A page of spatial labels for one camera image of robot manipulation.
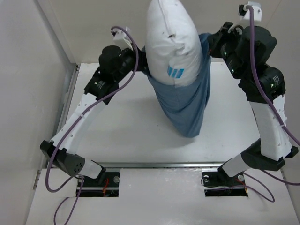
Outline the white pillow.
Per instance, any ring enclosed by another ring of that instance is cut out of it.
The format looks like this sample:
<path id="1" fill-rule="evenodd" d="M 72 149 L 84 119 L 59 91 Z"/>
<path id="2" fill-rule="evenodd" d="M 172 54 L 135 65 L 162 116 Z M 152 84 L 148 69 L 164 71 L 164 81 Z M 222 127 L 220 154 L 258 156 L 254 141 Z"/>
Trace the white pillow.
<path id="1" fill-rule="evenodd" d="M 203 59 L 196 27 L 179 0 L 153 0 L 147 11 L 145 52 L 152 77 L 167 85 L 188 86 Z"/>

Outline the blue pillowcase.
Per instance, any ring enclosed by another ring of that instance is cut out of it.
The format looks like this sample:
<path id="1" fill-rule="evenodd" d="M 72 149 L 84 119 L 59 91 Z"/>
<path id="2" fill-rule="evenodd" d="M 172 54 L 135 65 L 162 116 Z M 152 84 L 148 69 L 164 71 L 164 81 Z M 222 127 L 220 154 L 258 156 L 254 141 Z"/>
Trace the blue pillowcase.
<path id="1" fill-rule="evenodd" d="M 157 81 L 146 67 L 142 72 L 148 77 L 159 104 L 178 132 L 187 138 L 199 135 L 203 123 L 204 110 L 210 97 L 210 66 L 208 55 L 210 33 L 199 35 L 204 59 L 198 63 L 200 71 L 196 80 L 188 86 L 177 87 Z"/>

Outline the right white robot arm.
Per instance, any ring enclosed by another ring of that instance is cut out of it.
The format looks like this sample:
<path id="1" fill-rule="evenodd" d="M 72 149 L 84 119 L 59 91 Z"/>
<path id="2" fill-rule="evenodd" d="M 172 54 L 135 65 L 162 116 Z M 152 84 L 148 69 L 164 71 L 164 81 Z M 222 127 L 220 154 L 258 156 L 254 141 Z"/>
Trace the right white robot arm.
<path id="1" fill-rule="evenodd" d="M 225 61 L 233 78 L 239 80 L 250 103 L 259 139 L 216 172 L 204 172 L 207 187 L 233 186 L 248 169 L 278 171 L 286 158 L 298 153 L 285 126 L 285 81 L 280 70 L 267 65 L 277 40 L 260 26 L 242 27 L 225 22 L 208 37 L 209 55 Z"/>

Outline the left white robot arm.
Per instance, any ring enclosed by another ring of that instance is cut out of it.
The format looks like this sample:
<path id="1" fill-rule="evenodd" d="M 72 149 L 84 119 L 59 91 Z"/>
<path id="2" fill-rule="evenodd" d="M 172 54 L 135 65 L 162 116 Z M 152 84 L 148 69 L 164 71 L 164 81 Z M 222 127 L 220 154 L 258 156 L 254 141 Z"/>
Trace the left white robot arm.
<path id="1" fill-rule="evenodd" d="M 121 49 L 110 45 L 102 50 L 99 66 L 84 88 L 75 111 L 60 131 L 40 149 L 49 161 L 70 177 L 83 176 L 100 186 L 105 181 L 105 168 L 77 154 L 79 144 L 89 126 L 124 86 L 119 83 L 142 68 L 144 62 L 138 47 Z"/>

